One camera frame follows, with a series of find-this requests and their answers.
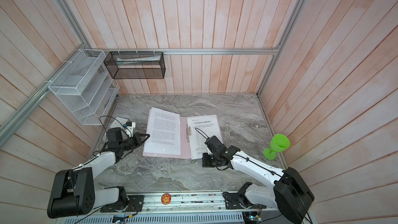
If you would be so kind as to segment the pink file folder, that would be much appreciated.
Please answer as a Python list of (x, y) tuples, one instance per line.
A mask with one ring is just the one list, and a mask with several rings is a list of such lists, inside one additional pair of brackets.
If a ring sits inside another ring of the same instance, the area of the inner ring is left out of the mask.
[(161, 157), (161, 158), (176, 158), (176, 159), (191, 159), (190, 143), (187, 142), (186, 125), (187, 118), (180, 116), (180, 134), (181, 134), (181, 155), (180, 156), (156, 156), (153, 153), (145, 153), (143, 150), (143, 156), (145, 157)]

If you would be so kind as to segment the printed white paper sheet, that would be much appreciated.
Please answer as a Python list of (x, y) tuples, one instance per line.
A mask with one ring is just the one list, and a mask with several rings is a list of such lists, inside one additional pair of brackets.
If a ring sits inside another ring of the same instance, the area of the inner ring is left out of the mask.
[(187, 118), (191, 159), (201, 159), (203, 153), (210, 154), (205, 141), (216, 136), (223, 143), (217, 115), (195, 116)]

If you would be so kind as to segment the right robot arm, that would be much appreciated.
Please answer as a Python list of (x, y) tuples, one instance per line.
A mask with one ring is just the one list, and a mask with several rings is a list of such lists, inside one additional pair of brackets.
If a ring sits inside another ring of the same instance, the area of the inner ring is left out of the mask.
[(294, 224), (300, 224), (304, 219), (312, 221), (307, 214), (315, 196), (297, 170), (291, 167), (285, 170), (272, 167), (235, 146), (226, 147), (214, 135), (204, 137), (205, 145), (210, 151), (210, 154), (203, 154), (204, 168), (218, 169), (224, 166), (224, 170), (243, 172), (264, 185), (261, 187), (247, 182), (241, 186), (236, 194), (241, 207), (271, 207), (279, 210), (283, 217)]

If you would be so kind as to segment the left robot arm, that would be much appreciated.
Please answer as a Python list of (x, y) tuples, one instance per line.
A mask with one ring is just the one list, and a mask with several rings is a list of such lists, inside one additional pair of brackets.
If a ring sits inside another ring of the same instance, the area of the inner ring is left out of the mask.
[(89, 161), (55, 175), (47, 215), (51, 219), (89, 214), (93, 209), (110, 209), (124, 212), (129, 208), (129, 197), (123, 186), (95, 189), (94, 179), (103, 171), (142, 146), (150, 134), (125, 133), (122, 128), (106, 132), (103, 148)]

